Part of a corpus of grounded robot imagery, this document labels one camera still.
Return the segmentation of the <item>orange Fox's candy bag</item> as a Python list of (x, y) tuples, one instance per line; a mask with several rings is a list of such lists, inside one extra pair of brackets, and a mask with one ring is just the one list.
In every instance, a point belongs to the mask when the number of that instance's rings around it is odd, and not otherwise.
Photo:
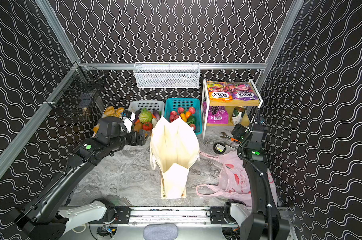
[(233, 96), (227, 82), (208, 81), (206, 84), (210, 100), (225, 103), (233, 100)]

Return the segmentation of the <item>green drink can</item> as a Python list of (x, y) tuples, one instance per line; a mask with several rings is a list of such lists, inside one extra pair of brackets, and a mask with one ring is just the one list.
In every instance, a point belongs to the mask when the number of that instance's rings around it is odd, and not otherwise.
[(237, 106), (233, 109), (232, 122), (234, 125), (240, 124), (245, 114), (245, 108), (243, 106)]

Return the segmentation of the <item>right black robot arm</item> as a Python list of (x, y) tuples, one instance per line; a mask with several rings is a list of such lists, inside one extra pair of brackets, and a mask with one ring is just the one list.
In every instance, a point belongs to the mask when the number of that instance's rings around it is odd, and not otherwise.
[(246, 170), (251, 194), (251, 213), (236, 221), (241, 240), (286, 240), (290, 234), (289, 221), (281, 217), (268, 179), (268, 163), (261, 144), (267, 131), (256, 109), (248, 128), (237, 124), (231, 132), (240, 141), (236, 153)]

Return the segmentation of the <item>cream canvas tote bag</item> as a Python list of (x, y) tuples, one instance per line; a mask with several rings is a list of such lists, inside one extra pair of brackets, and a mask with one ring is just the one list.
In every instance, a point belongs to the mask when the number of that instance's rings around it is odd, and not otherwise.
[(150, 140), (151, 168), (161, 171), (161, 198), (186, 198), (189, 169), (200, 159), (196, 134), (182, 119), (161, 117)]

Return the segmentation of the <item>purple grape candy bag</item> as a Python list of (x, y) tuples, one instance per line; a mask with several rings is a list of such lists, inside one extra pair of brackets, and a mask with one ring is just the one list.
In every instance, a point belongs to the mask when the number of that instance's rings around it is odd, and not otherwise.
[(209, 106), (207, 113), (208, 124), (228, 124), (229, 115), (223, 106)]

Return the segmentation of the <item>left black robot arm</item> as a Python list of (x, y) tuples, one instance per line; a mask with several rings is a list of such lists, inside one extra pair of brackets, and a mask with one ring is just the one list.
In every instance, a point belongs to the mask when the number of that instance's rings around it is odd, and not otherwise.
[(99, 199), (71, 210), (62, 210), (61, 205), (104, 158), (113, 156), (124, 146), (143, 146), (146, 143), (144, 132), (134, 131), (132, 125), (130, 119), (101, 119), (96, 135), (75, 148), (64, 172), (26, 206), (11, 211), (14, 225), (31, 240), (58, 240), (66, 232), (91, 221), (112, 223), (116, 218), (116, 206), (108, 200)]

